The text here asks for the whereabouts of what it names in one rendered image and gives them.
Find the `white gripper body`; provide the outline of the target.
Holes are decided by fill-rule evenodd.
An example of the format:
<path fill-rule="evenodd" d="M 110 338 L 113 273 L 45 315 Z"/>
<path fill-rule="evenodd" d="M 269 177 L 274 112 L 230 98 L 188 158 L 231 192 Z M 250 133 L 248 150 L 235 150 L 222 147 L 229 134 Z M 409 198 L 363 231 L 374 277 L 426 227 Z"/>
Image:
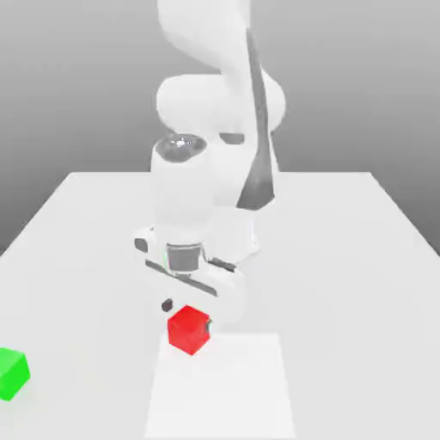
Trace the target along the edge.
<path fill-rule="evenodd" d="M 247 293 L 244 276 L 239 270 L 229 271 L 202 262 L 194 272 L 173 274 L 152 260 L 146 260 L 144 264 L 148 291 L 159 310 L 163 298 L 174 299 L 174 310 L 165 315 L 171 316 L 189 305 L 208 315 L 216 314 L 220 324 L 232 324 L 242 318 Z"/>

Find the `small red cube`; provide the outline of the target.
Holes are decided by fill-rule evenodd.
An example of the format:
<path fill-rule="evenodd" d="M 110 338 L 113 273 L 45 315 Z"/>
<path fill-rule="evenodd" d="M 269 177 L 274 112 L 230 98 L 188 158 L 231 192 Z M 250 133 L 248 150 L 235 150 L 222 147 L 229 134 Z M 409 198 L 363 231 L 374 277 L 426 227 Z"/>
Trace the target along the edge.
<path fill-rule="evenodd" d="M 208 314 L 189 305 L 168 319 L 168 343 L 192 356 L 211 338 L 205 331 Z"/>

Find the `small green cube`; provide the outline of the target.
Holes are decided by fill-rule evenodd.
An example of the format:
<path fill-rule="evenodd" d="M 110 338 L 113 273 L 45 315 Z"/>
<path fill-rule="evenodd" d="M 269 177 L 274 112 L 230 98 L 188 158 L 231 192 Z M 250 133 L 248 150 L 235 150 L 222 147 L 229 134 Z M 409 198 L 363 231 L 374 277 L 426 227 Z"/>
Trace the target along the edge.
<path fill-rule="evenodd" d="M 0 347 L 0 400 L 11 401 L 29 378 L 26 355 Z"/>

